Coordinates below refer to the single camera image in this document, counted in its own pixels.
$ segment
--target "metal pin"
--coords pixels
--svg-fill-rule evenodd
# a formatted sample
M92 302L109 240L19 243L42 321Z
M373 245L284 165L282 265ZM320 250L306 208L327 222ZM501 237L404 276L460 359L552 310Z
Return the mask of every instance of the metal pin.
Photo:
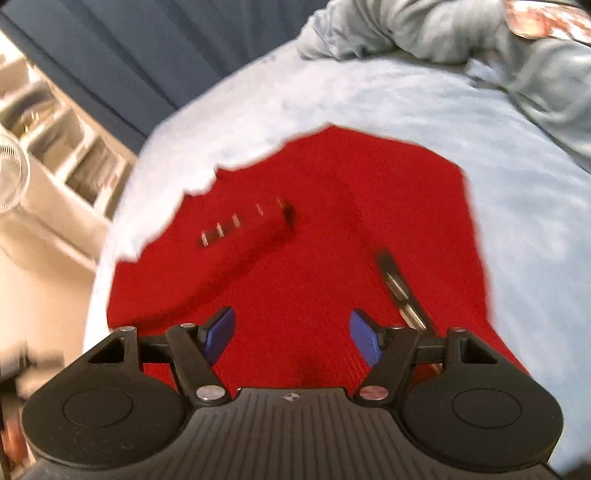
M400 315L402 315L402 318L406 321L409 327L414 328L419 333L423 333L427 330L427 326L421 317L409 304L406 304L400 309Z
M406 292L406 285L402 281L402 278L395 278L390 274L387 274L388 281L387 285L390 291L394 294L394 296L400 300L408 300L408 293Z
M197 389L197 396L203 401L219 400L226 394L226 390L219 385L204 385Z
M359 396L364 400L378 401L387 398L388 390L379 385L367 385L359 390Z

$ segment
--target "logo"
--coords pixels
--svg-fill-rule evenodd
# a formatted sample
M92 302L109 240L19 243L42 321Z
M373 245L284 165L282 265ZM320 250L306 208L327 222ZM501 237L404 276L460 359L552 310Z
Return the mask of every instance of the logo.
M290 392L285 397L283 397L284 400L287 400L290 403L298 401L301 398L302 398L302 396L298 395L296 392Z

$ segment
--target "fan grille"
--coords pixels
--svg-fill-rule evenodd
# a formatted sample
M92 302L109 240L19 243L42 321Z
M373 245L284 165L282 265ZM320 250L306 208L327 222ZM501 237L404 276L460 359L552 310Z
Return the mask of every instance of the fan grille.
M19 204L29 176L29 160L18 141L0 134L0 213Z

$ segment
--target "black clamp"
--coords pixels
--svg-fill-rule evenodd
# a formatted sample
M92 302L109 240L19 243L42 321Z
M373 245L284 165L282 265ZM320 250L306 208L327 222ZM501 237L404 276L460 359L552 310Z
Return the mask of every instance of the black clamp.
M432 457L491 472L548 461L563 427L558 402L466 329L422 338L355 310L350 332L372 367L355 401L389 409ZM443 364L443 370L409 390L418 364Z
M83 469L117 468L158 452L194 408L230 400L211 365L234 330L230 307L165 336L138 340L135 327L119 328L26 403L22 424L33 452ZM143 363L170 364L183 396L144 375Z

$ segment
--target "ridged surface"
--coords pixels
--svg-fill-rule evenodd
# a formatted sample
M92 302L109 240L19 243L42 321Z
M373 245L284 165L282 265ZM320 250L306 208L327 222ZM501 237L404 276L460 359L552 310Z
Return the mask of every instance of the ridged surface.
M300 397L286 400L285 396L292 393ZM359 407L341 389L246 388L228 405L196 411L173 444L136 465L109 472L80 472L41 461L24 476L25 480L99 478L550 480L557 477L541 465L510 473L473 473L440 463L410 443L385 410Z

